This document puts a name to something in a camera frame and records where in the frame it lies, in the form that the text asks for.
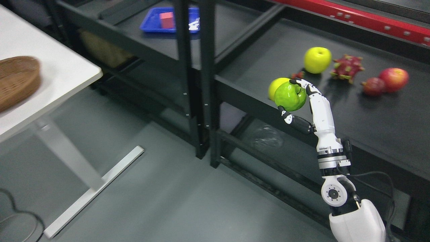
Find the robotic hand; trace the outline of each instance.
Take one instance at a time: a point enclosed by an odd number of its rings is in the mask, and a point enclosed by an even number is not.
[[[335,125],[329,101],[310,82],[290,80],[306,90],[310,98],[313,125],[294,116],[279,106],[284,121],[305,134],[318,137],[316,151],[318,165],[325,179],[321,196],[330,205],[330,227],[339,242],[384,242],[385,227],[373,203],[361,200],[354,184],[344,175],[349,174],[351,162],[341,140],[335,135]]]

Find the wicker basket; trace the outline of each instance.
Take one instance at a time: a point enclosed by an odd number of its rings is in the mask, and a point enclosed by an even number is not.
[[[40,86],[40,65],[31,56],[0,61],[0,112],[31,96]]]

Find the white table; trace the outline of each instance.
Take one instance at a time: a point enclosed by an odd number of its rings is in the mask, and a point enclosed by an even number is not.
[[[40,64],[42,84],[31,97],[0,113],[0,142],[35,126],[35,133],[89,190],[49,225],[44,234],[55,236],[144,149],[135,147],[101,177],[72,142],[48,117],[48,112],[102,76],[101,69],[0,5],[0,60],[34,56]]]

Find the gray floor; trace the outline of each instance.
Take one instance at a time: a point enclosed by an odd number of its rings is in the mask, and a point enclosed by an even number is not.
[[[145,148],[51,241],[335,241],[313,220],[224,166],[211,168],[208,156],[195,158],[191,145],[94,91],[78,93],[51,117],[101,174],[136,145]],[[29,130],[0,144],[0,184],[18,208],[46,224],[87,189]],[[10,212],[0,194],[0,220]],[[22,240],[32,222],[18,216],[3,224],[0,241]]]

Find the cable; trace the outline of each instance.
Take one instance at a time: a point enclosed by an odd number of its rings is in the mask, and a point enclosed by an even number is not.
[[[28,238],[30,238],[32,235],[33,235],[33,233],[36,231],[36,229],[37,229],[37,222],[39,222],[41,225],[42,225],[42,232],[41,232],[41,234],[40,234],[40,236],[37,238],[37,240],[35,241],[35,242],[38,242],[41,238],[42,238],[42,236],[43,236],[43,232],[44,232],[44,230],[45,230],[45,224],[44,224],[44,222],[43,222],[43,220],[42,220],[42,218],[41,217],[39,217],[37,214],[35,214],[35,213],[33,213],[33,212],[30,212],[30,211],[23,211],[23,210],[18,210],[17,208],[16,208],[16,203],[15,203],[15,199],[13,198],[13,196],[12,196],[12,194],[8,191],[8,190],[6,190],[6,189],[4,189],[4,188],[0,188],[0,192],[1,193],[3,193],[3,194],[5,194],[8,198],[9,198],[9,200],[10,200],[10,203],[11,203],[11,205],[12,205],[12,210],[15,212],[14,214],[12,214],[12,215],[9,215],[8,217],[6,217],[6,218],[4,218],[3,220],[1,220],[0,221],[0,223],[4,223],[5,221],[7,221],[8,219],[10,219],[10,218],[12,218],[12,217],[15,217],[15,216],[17,216],[18,214],[29,214],[29,215],[31,215],[31,216],[33,216],[34,218],[35,218],[35,220],[36,220],[36,224],[35,224],[35,226],[34,226],[34,229],[33,229],[33,231],[22,241],[22,242],[25,242],[25,241],[27,241],[28,240]]]
[[[7,220],[9,220],[9,219],[11,219],[11,218],[13,218],[13,217],[18,216],[19,214],[28,214],[28,213],[16,212],[16,213],[14,213],[14,214],[11,214],[11,215],[7,216],[7,217],[6,217],[6,218],[4,218],[3,220],[1,220],[1,221],[0,221],[0,224],[2,224],[2,223],[4,223],[4,222],[6,222]],[[25,239],[23,239],[21,242],[25,242],[25,241],[27,241],[27,239],[28,239],[28,238],[30,238],[30,236],[32,236],[32,235],[34,234],[34,232],[36,231],[36,229],[37,229],[37,219],[35,219],[34,221],[35,221],[35,223],[34,223],[33,230],[32,230],[32,231],[31,231],[31,233],[30,233],[30,234],[29,234]]]
[[[387,219],[387,224],[385,226],[385,230],[387,231],[387,234],[388,234],[388,237],[390,239],[390,242],[394,242],[395,240],[394,240],[394,235],[393,235],[393,233],[391,231],[391,224],[393,222],[394,214],[395,214],[395,211],[396,211],[396,202],[394,201],[394,184],[393,184],[393,180],[391,180],[391,177],[387,173],[382,172],[382,171],[370,171],[370,172],[366,172],[366,173],[362,173],[362,174],[351,175],[351,174],[345,174],[345,173],[343,173],[339,169],[339,165],[336,167],[336,169],[339,172],[339,174],[344,175],[346,177],[352,177],[354,180],[362,183],[363,185],[366,185],[369,188],[371,188],[371,189],[373,189],[375,191],[378,191],[378,192],[380,192],[380,193],[382,193],[382,194],[384,194],[384,195],[386,195],[387,197],[390,198],[391,204],[390,204],[390,208],[389,208],[389,211],[388,211],[388,219]],[[382,175],[382,176],[386,177],[387,180],[388,180],[388,182],[389,182],[389,184],[390,184],[390,194],[388,194],[387,192],[384,192],[384,191],[380,190],[379,188],[376,188],[376,187],[374,187],[374,186],[372,186],[372,185],[370,185],[370,184],[368,184],[368,183],[366,183],[366,182],[364,182],[364,181],[362,181],[362,180],[360,180],[360,179],[357,178],[357,177],[363,177],[363,176],[368,176],[368,175]]]

